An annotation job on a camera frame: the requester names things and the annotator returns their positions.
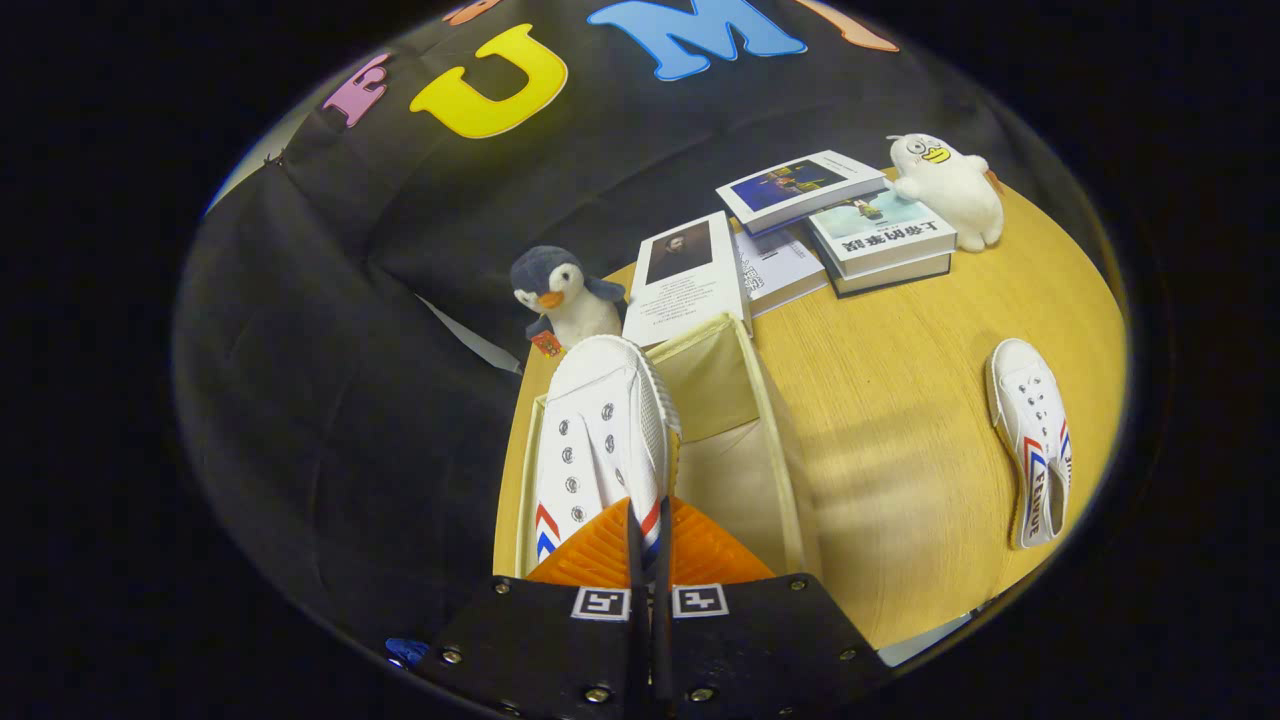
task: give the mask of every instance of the penguin beak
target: penguin beak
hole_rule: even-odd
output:
[[[563,292],[548,292],[547,295],[538,296],[538,304],[548,310],[559,307],[561,302],[564,302]]]

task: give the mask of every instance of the stuffed toy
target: stuffed toy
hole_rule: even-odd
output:
[[[891,135],[890,158],[897,168],[893,191],[904,200],[920,201],[956,229],[956,245],[982,252],[1000,240],[1005,208],[987,182],[987,161],[961,155],[928,135]]]
[[[511,265],[511,287],[521,305],[541,315],[525,328],[527,340],[550,331],[570,348],[594,334],[622,333],[626,288],[588,275],[564,249],[530,249]]]

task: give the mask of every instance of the wooden tabletop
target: wooden tabletop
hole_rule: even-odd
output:
[[[991,427],[982,373],[996,343],[1030,342],[1057,375],[1075,455],[1068,533],[1117,439],[1128,348],[1116,301],[1057,224],[1009,187],[1002,200],[1001,242],[956,251],[945,277],[845,300],[827,287],[754,320],[803,446],[823,584],[877,648],[973,610],[1060,544],[1010,546],[1015,468]],[[634,269],[608,279],[630,287]],[[558,363],[530,350],[495,574],[515,573],[530,409]]]

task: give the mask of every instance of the fabric storage box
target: fabric storage box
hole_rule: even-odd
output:
[[[727,314],[648,351],[684,430],[672,493],[732,533],[776,574],[822,577],[813,505],[786,404],[741,320]],[[521,477],[516,574],[536,566],[532,534],[538,438],[534,398]]]

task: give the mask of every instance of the stack of books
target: stack of books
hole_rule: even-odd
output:
[[[887,181],[808,224],[838,297],[951,272],[955,228],[923,202],[899,197]]]
[[[955,229],[884,173],[824,150],[716,190],[713,213],[640,243],[622,336],[652,346],[708,316],[751,318],[831,283],[836,295],[945,274]]]

